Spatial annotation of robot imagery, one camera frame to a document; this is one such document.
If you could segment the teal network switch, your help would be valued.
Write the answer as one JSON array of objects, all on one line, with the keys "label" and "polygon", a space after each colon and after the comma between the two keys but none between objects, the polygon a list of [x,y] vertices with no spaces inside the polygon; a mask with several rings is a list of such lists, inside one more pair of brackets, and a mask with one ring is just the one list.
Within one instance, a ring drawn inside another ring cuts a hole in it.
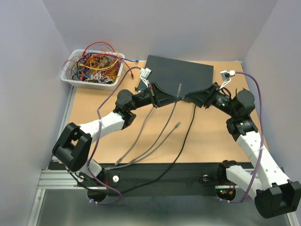
[{"label": "teal network switch", "polygon": [[186,102],[185,95],[207,89],[213,83],[212,65],[149,55],[145,67],[151,70],[149,83],[156,83],[164,92]]}]

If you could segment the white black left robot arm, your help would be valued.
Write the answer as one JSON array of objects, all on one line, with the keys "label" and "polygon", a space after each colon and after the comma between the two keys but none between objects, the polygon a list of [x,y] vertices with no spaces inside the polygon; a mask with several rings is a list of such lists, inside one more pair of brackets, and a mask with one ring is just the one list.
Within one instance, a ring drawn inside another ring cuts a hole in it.
[{"label": "white black left robot arm", "polygon": [[102,137],[112,132],[130,126],[136,118],[133,110],[147,105],[158,108],[178,101],[178,97],[164,92],[156,83],[150,83],[147,89],[138,94],[123,89],[117,94],[116,107],[108,115],[81,125],[73,122],[67,124],[55,143],[52,154],[71,172],[84,173],[93,185],[101,185],[105,174],[102,167],[89,155],[91,145],[98,144]]}]

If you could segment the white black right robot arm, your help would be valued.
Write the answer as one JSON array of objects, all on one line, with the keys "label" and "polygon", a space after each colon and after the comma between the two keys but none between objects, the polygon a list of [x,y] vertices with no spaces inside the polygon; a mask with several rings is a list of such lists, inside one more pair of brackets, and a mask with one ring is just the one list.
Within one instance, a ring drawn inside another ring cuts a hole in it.
[{"label": "white black right robot arm", "polygon": [[243,89],[230,97],[220,90],[214,83],[208,89],[187,94],[186,98],[198,107],[214,106],[230,116],[226,121],[227,130],[245,152],[254,170],[248,173],[236,161],[223,161],[216,172],[217,180],[239,186],[245,192],[241,200],[252,198],[264,218],[296,211],[301,199],[301,184],[293,182],[281,170],[265,147],[250,116],[255,109],[254,95]]}]

